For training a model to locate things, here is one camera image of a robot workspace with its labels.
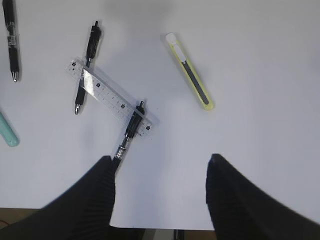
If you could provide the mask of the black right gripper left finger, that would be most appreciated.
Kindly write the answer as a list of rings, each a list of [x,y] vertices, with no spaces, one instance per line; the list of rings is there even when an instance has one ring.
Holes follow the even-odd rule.
[[[2,240],[141,240],[143,228],[110,225],[120,160],[103,156],[74,185],[27,218],[0,231]]]

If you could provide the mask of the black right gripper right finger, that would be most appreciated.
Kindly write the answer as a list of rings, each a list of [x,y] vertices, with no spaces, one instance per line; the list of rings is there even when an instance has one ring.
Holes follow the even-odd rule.
[[[320,225],[272,198],[222,155],[208,162],[206,204],[219,240],[318,240]]]

